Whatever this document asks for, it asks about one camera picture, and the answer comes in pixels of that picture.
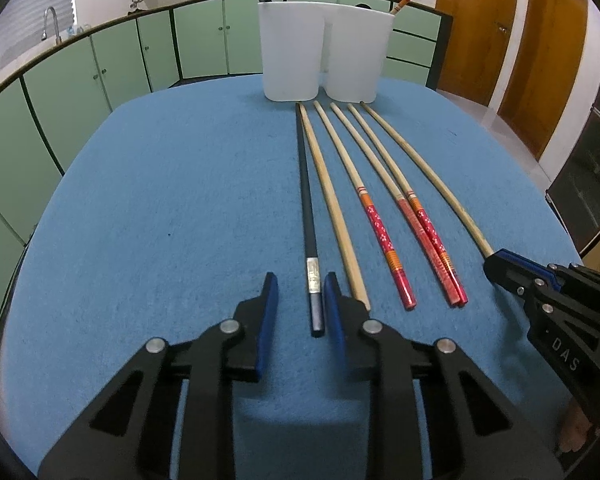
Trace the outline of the person's right hand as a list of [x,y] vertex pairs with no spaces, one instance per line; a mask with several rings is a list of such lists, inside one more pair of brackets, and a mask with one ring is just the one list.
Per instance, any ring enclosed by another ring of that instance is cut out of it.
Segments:
[[578,452],[586,440],[592,424],[575,398],[567,406],[557,434],[558,450],[562,453]]

